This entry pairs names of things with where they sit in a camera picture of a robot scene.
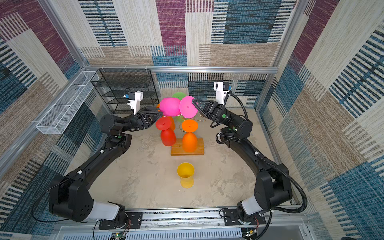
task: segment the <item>orange disc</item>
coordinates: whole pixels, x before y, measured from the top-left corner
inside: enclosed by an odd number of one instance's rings
[[[173,120],[173,117],[167,117],[169,118],[170,120],[170,128],[172,129],[172,131],[175,131],[175,121]]]
[[[183,149],[186,152],[194,152],[197,149],[197,137],[192,132],[187,132],[183,137]]]
[[[172,125],[172,123],[169,120],[169,118],[160,118],[156,122],[156,128],[161,130],[161,131],[167,130],[168,128],[171,127],[171,125]]]
[[[197,128],[199,127],[199,125],[197,124],[197,122],[195,120],[192,120],[192,119],[188,119],[188,120],[185,120],[182,124],[181,124],[181,127],[184,129],[184,131],[186,132],[194,132],[197,130]]]

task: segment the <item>black wire rack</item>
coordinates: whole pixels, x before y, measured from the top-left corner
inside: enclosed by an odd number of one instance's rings
[[[96,74],[98,80],[92,80],[91,83],[113,114],[133,113],[127,104],[128,99],[124,98],[124,94],[128,92],[143,92],[140,108],[156,106],[159,103],[150,70],[104,68],[97,70]]]

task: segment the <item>black mounting plate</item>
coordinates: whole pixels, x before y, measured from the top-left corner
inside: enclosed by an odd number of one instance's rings
[[[141,222],[142,222],[141,220],[142,220],[143,212],[126,212],[126,214],[128,215],[128,219],[131,220],[130,229],[140,228]],[[113,229],[116,230],[116,228],[115,228],[116,226],[117,226],[117,224],[115,224],[111,221],[101,220],[101,222],[99,224],[99,230],[113,230]]]
[[[237,210],[236,209],[223,209],[223,215],[224,215],[224,223],[226,226],[233,226],[233,225],[242,225],[238,219]],[[258,214],[255,215],[257,220],[259,221],[259,224],[265,224],[265,217],[261,217]],[[252,218],[252,221],[250,225],[257,225],[257,222],[255,218]]]

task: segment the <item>concrete surface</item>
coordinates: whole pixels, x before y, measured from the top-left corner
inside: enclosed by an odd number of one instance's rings
[[[242,114],[241,108],[231,111]],[[253,122],[249,140],[272,159],[255,111],[248,109],[248,115]],[[179,122],[175,123],[176,137],[182,138]],[[221,127],[210,128],[210,123],[199,122],[194,132],[204,138],[203,156],[171,156],[170,147],[161,143],[160,131],[155,126],[131,133],[131,147],[95,180],[89,190],[92,198],[130,209],[235,206],[250,197],[255,186],[254,174],[237,153],[216,143],[215,135]],[[181,187],[176,173],[183,162],[195,167],[194,186],[189,189]]]

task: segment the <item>pink disc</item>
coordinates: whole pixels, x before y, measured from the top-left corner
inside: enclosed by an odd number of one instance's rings
[[[180,99],[178,98],[164,98],[160,102],[160,111],[163,112],[164,116],[175,117],[180,115]]]
[[[184,97],[180,102],[180,112],[186,118],[193,118],[197,113],[197,108],[192,104],[191,96]]]

